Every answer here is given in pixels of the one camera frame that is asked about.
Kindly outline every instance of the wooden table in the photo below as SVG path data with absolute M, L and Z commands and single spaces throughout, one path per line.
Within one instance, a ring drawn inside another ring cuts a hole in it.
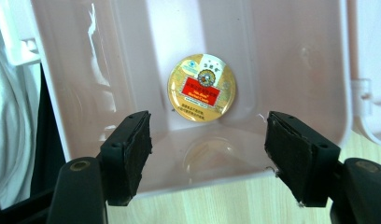
M 340 161 L 357 157 L 381 164 L 381 146 L 352 133 Z M 108 207 L 109 223 L 331 223 L 325 208 L 301 208 L 273 176 L 188 189 Z

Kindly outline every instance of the white cloth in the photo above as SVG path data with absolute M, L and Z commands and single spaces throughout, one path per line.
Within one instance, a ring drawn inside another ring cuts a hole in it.
M 0 206 L 29 197 L 34 170 L 39 64 L 12 66 L 0 35 Z

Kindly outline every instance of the gold lid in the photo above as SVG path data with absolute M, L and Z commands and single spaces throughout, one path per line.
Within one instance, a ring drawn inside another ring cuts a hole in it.
M 231 68 L 209 54 L 191 55 L 179 62 L 168 81 L 168 96 L 185 119 L 218 119 L 231 106 L 236 84 Z

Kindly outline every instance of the round tin can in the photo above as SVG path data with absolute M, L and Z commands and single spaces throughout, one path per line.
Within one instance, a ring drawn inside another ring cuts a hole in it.
M 236 92 L 231 68 L 209 54 L 195 54 L 180 61 L 167 88 L 176 112 L 198 122 L 221 117 L 231 107 Z

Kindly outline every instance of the white plastic container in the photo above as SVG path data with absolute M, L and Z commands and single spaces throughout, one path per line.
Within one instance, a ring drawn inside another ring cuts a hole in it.
M 270 110 L 338 145 L 350 132 L 346 1 L 32 3 L 67 160 L 97 155 L 124 117 L 152 114 L 141 194 L 267 173 Z M 221 58 L 237 83 L 231 109 L 208 123 L 179 116 L 166 91 L 176 63 L 196 53 Z
M 348 1 L 354 130 L 381 145 L 381 1 Z

